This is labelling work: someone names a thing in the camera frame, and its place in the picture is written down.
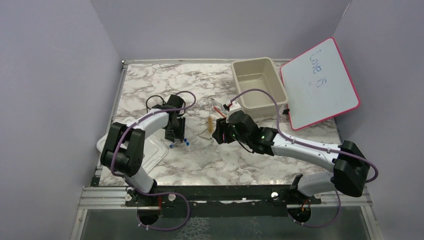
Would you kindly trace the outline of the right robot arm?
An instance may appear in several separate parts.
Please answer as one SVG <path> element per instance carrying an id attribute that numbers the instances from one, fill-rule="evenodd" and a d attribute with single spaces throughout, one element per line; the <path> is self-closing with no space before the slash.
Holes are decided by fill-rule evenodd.
<path id="1" fill-rule="evenodd" d="M 289 199 L 296 204 L 315 194 L 331 191 L 358 198 L 363 194 L 370 170 L 353 142 L 323 145 L 297 140 L 280 134 L 276 128 L 259 127 L 241 110 L 229 118 L 217 119 L 212 137 L 218 144 L 238 142 L 248 146 L 252 153 L 290 157 L 323 168 L 319 173 L 296 176 L 288 190 Z"/>

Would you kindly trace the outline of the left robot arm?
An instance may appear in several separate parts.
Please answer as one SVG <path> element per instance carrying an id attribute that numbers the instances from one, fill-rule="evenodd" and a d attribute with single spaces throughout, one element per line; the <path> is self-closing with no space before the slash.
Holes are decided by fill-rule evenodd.
<path id="1" fill-rule="evenodd" d="M 145 141 L 150 135 L 164 129 L 166 140 L 185 142 L 185 107 L 186 102 L 172 94 L 167 102 L 155 105 L 133 123 L 114 122 L 110 126 L 100 154 L 100 163 L 137 189 L 138 199 L 144 205 L 152 205 L 157 200 L 157 182 L 142 166 Z"/>

